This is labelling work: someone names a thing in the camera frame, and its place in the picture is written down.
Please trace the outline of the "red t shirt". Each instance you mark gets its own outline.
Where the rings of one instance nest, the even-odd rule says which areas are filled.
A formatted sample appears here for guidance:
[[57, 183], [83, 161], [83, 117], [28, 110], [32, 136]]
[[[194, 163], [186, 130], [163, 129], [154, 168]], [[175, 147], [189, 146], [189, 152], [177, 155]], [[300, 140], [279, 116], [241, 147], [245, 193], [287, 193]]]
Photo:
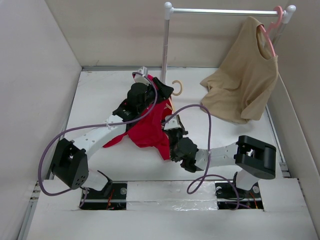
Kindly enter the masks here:
[[125, 133], [113, 138], [103, 147], [109, 148], [118, 144], [124, 136], [128, 136], [139, 148], [155, 147], [163, 160], [170, 159], [169, 137], [162, 130], [162, 121], [173, 113], [171, 99], [155, 105], [151, 113], [138, 121]]

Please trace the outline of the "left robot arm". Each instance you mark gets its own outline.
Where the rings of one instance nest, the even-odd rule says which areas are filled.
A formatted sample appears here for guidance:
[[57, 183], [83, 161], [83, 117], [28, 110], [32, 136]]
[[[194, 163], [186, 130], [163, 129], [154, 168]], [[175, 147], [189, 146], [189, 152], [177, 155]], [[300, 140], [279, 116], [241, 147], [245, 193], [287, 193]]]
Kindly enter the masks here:
[[69, 190], [93, 190], [100, 198], [112, 191], [112, 180], [101, 171], [89, 169], [89, 159], [101, 148], [119, 143], [124, 136], [140, 148], [155, 147], [164, 160], [170, 159], [170, 145], [162, 122], [172, 112], [169, 108], [173, 87], [148, 75], [131, 85], [126, 98], [102, 124], [69, 140], [55, 137], [57, 145], [49, 170]]

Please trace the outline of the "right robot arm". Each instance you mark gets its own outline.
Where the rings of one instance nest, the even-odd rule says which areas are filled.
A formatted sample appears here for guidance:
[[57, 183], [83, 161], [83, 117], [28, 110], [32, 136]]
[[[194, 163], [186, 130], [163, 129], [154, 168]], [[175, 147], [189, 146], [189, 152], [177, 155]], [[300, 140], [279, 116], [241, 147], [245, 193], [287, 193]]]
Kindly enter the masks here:
[[231, 184], [231, 191], [237, 197], [246, 194], [259, 180], [276, 178], [277, 150], [271, 144], [241, 135], [230, 145], [207, 150], [198, 148], [181, 127], [164, 132], [169, 139], [170, 160], [180, 162], [180, 166], [190, 173], [213, 167], [240, 167]]

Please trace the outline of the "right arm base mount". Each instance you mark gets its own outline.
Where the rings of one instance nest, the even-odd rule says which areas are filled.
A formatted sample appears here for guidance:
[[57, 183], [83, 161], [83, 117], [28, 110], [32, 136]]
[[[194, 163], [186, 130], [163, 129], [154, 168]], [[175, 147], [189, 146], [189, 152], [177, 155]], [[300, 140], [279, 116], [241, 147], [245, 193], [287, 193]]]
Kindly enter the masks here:
[[234, 185], [234, 188], [226, 180], [215, 181], [215, 196], [217, 200], [218, 210], [235, 210], [239, 203], [238, 210], [256, 209], [263, 210], [264, 205], [261, 197], [261, 192], [258, 183], [255, 183], [250, 190], [243, 190], [236, 186], [236, 176], [229, 181]]

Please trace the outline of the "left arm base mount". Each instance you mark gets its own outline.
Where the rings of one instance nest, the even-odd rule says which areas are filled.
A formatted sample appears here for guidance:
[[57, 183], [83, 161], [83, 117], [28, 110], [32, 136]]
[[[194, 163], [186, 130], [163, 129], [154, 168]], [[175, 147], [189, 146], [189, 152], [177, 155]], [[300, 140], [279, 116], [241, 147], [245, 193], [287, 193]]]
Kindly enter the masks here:
[[81, 210], [107, 210], [121, 211], [127, 209], [127, 181], [113, 181], [101, 171], [97, 171], [107, 180], [106, 187], [102, 191], [93, 188], [81, 188], [82, 194], [79, 203]]

